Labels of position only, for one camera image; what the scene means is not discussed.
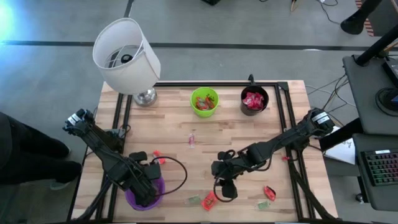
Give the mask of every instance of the concrete floor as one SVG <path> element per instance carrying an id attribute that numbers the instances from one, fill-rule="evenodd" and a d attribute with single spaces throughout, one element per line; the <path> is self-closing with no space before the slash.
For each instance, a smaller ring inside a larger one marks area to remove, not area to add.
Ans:
<path id="1" fill-rule="evenodd" d="M 149 42 L 370 46 L 377 37 L 366 32 L 348 35 L 330 23 L 314 0 L 222 0 L 211 7 L 200 0 L 135 0 L 131 17 Z M 0 40 L 92 42 L 110 22 L 123 17 L 127 0 L 37 0 L 0 2 Z M 338 22 L 357 10 L 354 0 L 326 7 Z M 162 63 L 162 80 L 305 80 L 318 88 L 344 74 L 341 59 L 361 52 L 255 49 L 154 49 Z M 92 60 L 92 47 L 0 44 L 0 110 L 59 138 L 81 162 L 85 145 L 62 131 L 64 120 L 79 108 L 93 110 L 100 97 L 102 76 Z M 333 91 L 334 85 L 323 88 Z M 349 85 L 340 95 L 354 103 Z M 312 106 L 323 106 L 327 93 L 309 95 Z M 339 99 L 326 108 L 342 105 Z M 331 112 L 342 123 L 358 117 L 353 106 Z M 349 221 L 397 223 L 398 213 L 379 212 L 353 201 L 359 192 L 355 177 L 330 176 L 339 217 Z M 48 182 L 0 187 L 0 223 L 65 221 L 75 184 L 52 192 Z"/>

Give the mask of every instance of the lamp base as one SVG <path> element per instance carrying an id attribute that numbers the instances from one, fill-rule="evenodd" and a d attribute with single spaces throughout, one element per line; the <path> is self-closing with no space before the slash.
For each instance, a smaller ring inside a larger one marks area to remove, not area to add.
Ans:
<path id="1" fill-rule="evenodd" d="M 157 94 L 154 88 L 150 88 L 143 93 L 133 94 L 134 101 L 138 106 L 150 106 L 156 102 Z"/>

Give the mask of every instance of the wooden table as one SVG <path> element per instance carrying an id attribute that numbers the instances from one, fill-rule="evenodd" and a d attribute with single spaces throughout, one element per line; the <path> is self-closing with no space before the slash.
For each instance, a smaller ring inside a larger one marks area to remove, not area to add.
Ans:
<path id="1" fill-rule="evenodd" d="M 288 81 L 294 114 L 299 122 L 310 109 L 303 81 Z M 214 177 L 210 165 L 217 160 L 217 153 L 228 149 L 240 150 L 253 142 L 267 141 L 281 133 L 275 90 L 264 87 L 269 94 L 268 107 L 256 116 L 245 116 L 239 109 L 243 87 L 214 87 L 220 96 L 220 105 L 210 118 L 197 117 L 190 107 L 191 92 L 196 87 L 158 87 L 157 102 L 148 108 L 131 106 L 124 155 L 159 150 L 163 155 L 181 161 L 188 170 L 188 180 L 178 191 L 165 195 L 156 208 L 138 212 L 133 210 L 118 190 L 114 222 L 292 222 L 297 221 L 288 165 L 282 160 L 285 149 L 274 153 L 271 168 L 267 172 L 245 173 L 235 184 L 239 197 L 231 203 L 217 204 L 208 212 L 201 205 L 187 205 L 186 199 L 199 195 L 202 198 L 212 190 Z M 118 94 L 104 84 L 99 100 L 96 124 L 110 129 Z M 282 97 L 285 117 L 288 119 L 285 98 Z M 123 121 L 124 107 L 119 125 Z M 195 135 L 195 148 L 190 149 L 188 136 Z M 308 148 L 304 151 L 310 188 L 321 204 L 337 217 L 325 164 L 320 151 Z M 176 188 L 184 178 L 183 170 L 173 161 L 161 165 L 166 191 Z M 84 163 L 83 174 L 73 208 L 72 218 L 81 215 L 100 189 L 103 171 L 95 154 Z M 277 199 L 265 210 L 257 210 L 256 204 L 266 200 L 263 186 L 272 187 Z M 304 214 L 307 217 L 305 197 L 301 193 Z M 108 200 L 104 215 L 108 211 Z"/>

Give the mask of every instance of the black pants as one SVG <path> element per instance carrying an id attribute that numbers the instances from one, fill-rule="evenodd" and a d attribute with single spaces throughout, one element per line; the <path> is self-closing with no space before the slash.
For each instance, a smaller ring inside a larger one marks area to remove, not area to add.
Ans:
<path id="1" fill-rule="evenodd" d="M 12 154 L 0 170 L 0 184 L 44 179 L 67 183 L 81 173 L 79 163 L 62 160 L 69 152 L 64 143 L 12 118 L 9 120 Z"/>

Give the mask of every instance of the keyboard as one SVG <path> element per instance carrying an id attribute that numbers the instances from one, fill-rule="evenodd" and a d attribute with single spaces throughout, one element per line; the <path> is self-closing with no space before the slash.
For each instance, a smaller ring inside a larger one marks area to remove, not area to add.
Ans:
<path id="1" fill-rule="evenodd" d="M 373 186 L 398 184 L 398 149 L 362 152 Z"/>

